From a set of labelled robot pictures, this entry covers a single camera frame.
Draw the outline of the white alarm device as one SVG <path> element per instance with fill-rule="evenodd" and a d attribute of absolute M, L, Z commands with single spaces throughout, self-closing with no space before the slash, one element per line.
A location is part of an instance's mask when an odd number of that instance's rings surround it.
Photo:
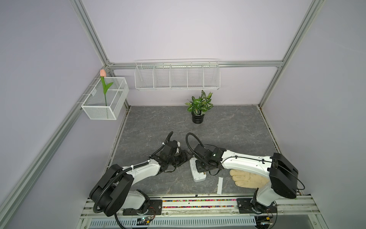
<path fill-rule="evenodd" d="M 206 173 L 205 172 L 198 172 L 197 166 L 196 166 L 197 159 L 195 157 L 191 158 L 189 160 L 190 164 L 190 170 L 193 177 L 193 181 L 198 183 L 206 180 Z"/>

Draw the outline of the white battery cover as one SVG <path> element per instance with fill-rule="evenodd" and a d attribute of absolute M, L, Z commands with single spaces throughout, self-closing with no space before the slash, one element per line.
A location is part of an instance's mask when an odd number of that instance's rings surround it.
<path fill-rule="evenodd" d="M 219 177 L 218 184 L 217 184 L 217 194 L 222 195 L 222 190 L 223 190 L 223 178 Z"/>

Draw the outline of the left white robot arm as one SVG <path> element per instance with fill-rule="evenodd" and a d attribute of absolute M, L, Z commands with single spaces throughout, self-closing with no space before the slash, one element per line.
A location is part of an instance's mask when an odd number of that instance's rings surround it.
<path fill-rule="evenodd" d="M 94 202 L 93 212 L 110 217 L 120 209 L 135 211 L 137 215 L 153 210 L 150 197 L 139 189 L 131 191 L 131 187 L 149 177 L 175 172 L 189 160 L 188 152 L 181 150 L 180 142 L 171 140 L 172 135 L 173 131 L 147 161 L 127 167 L 110 166 L 89 194 Z"/>

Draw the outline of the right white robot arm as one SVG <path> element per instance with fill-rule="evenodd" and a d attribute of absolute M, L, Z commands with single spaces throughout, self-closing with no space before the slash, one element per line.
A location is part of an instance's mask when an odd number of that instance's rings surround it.
<path fill-rule="evenodd" d="M 272 156 L 251 156 L 218 147 L 209 150 L 193 133 L 187 133 L 185 141 L 196 158 L 195 166 L 198 172 L 236 169 L 268 179 L 269 182 L 255 192 L 253 205 L 257 203 L 268 207 L 280 197 L 297 197 L 299 172 L 284 155 L 274 153 Z"/>

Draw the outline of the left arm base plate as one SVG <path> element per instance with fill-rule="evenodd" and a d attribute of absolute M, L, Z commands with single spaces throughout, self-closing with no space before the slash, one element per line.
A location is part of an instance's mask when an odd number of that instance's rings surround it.
<path fill-rule="evenodd" d="M 144 202 L 144 204 L 137 210 L 124 209 L 124 216 L 137 216 L 137 215 L 161 215 L 163 209 L 163 201 L 161 199 L 150 199 Z"/>

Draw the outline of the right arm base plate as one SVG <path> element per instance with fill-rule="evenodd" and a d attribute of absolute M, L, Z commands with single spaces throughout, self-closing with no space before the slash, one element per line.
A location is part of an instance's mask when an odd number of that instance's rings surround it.
<path fill-rule="evenodd" d="M 276 204 L 273 202 L 270 206 L 264 206 L 259 203 L 252 203 L 252 198 L 237 198 L 237 206 L 240 214 L 265 214 L 277 213 Z"/>

